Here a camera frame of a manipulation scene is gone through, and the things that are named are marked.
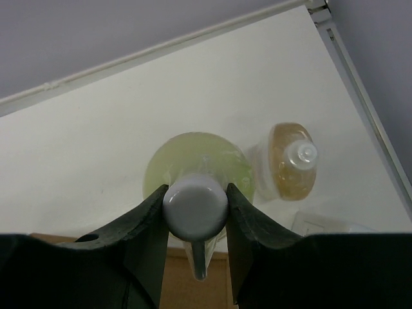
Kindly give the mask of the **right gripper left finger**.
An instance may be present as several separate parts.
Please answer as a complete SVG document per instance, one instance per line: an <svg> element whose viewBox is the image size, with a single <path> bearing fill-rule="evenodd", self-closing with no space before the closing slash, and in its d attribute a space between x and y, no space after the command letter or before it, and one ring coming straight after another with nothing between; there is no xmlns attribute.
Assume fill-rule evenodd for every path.
<svg viewBox="0 0 412 309"><path fill-rule="evenodd" d="M168 187L74 242L1 236L2 308L158 308L169 230Z"/></svg>

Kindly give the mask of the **green pump bottle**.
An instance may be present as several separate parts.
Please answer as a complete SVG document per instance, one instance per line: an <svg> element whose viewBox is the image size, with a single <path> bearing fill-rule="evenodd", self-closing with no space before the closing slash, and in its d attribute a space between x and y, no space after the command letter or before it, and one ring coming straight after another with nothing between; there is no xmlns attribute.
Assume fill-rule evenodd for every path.
<svg viewBox="0 0 412 309"><path fill-rule="evenodd" d="M142 192L168 189L162 209L170 233L183 242L193 276L203 281L217 242L226 236L227 186L254 197L252 167L242 150L211 133L189 132L162 145L150 159Z"/></svg>

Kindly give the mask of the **white bottle black cap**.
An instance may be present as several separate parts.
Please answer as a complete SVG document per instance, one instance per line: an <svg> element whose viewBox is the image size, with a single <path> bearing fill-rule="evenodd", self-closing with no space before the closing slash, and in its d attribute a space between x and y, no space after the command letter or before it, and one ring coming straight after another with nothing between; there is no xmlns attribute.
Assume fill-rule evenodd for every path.
<svg viewBox="0 0 412 309"><path fill-rule="evenodd" d="M305 211L296 213L291 231L300 236L375 232L364 225Z"/></svg>

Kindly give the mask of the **amber liquid clear bottle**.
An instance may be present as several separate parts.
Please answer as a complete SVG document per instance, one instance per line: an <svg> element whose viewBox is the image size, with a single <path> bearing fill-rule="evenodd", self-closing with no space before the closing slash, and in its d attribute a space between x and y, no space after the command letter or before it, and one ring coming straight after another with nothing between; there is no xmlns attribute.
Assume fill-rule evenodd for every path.
<svg viewBox="0 0 412 309"><path fill-rule="evenodd" d="M258 194L266 201L299 201L312 191L319 152L308 130L295 122L272 126L250 151Z"/></svg>

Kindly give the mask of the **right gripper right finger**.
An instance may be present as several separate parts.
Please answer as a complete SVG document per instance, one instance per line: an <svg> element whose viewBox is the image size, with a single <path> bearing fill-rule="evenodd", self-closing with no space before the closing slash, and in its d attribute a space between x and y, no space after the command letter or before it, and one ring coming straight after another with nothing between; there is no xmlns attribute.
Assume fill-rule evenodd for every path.
<svg viewBox="0 0 412 309"><path fill-rule="evenodd" d="M227 187L234 302L240 308L410 308L411 234L300 236Z"/></svg>

